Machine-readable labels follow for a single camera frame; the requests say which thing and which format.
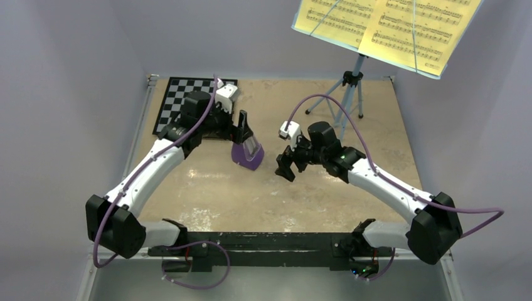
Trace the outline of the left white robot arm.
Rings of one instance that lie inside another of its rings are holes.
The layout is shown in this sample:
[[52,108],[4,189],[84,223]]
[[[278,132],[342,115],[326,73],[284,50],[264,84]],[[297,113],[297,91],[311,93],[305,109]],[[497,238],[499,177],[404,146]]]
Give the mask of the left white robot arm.
[[85,204],[88,238],[93,254],[104,247],[123,258],[143,248],[162,246],[171,256],[187,248],[187,229],[163,219],[142,224],[138,217],[153,192],[167,175],[197,148],[206,134],[232,143],[231,159],[251,171],[264,157],[262,145],[248,124],[247,112],[239,112],[233,123],[238,88],[228,84],[213,93],[193,91],[186,95],[179,115],[164,126],[141,162],[104,196],[92,195]]

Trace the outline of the light blue music stand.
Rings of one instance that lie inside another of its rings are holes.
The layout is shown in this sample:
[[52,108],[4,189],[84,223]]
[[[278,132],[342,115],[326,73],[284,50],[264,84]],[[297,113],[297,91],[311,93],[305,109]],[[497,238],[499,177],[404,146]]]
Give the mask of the light blue music stand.
[[338,80],[335,83],[335,85],[333,85],[327,91],[327,94],[330,95],[333,91],[335,91],[340,86],[344,86],[346,90],[344,92],[344,97],[342,100],[343,107],[351,111],[357,110],[358,117],[363,118],[364,116],[363,93],[362,93],[362,87],[361,87],[361,81],[363,79],[363,74],[361,72],[361,67],[363,66],[363,62],[365,61],[365,59],[371,58],[371,57],[361,54],[358,51],[358,48],[346,48],[346,49],[357,52],[358,59],[355,63],[354,68],[352,70],[348,70],[344,72],[343,77],[340,80]]

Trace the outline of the clear plastic metronome cover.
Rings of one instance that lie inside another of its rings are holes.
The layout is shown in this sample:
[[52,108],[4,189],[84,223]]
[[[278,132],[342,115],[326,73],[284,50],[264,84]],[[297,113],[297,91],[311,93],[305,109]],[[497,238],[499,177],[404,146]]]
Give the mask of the clear plastic metronome cover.
[[255,136],[252,136],[243,142],[244,155],[247,161],[252,161],[259,153],[260,143]]

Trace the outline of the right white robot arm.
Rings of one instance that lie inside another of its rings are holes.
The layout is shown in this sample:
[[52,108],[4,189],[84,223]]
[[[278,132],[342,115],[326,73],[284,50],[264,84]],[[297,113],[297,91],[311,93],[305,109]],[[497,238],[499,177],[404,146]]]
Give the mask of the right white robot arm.
[[454,200],[446,193],[436,195],[417,189],[370,161],[367,154],[341,144],[327,122],[315,122],[304,136],[294,121],[285,121],[279,137],[289,141],[277,156],[278,176],[292,182],[309,165],[322,166],[332,177],[360,188],[398,213],[403,223],[369,220],[354,235],[356,253],[367,255],[375,248],[411,251],[419,260],[436,264],[463,235]]

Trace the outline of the purple metronome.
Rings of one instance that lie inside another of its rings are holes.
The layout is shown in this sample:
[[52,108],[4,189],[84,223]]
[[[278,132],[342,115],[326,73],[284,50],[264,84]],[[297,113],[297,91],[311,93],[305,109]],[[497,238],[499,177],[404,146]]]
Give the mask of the purple metronome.
[[248,138],[242,144],[233,143],[231,147],[232,161],[251,171],[258,169],[264,156],[262,144],[255,136]]

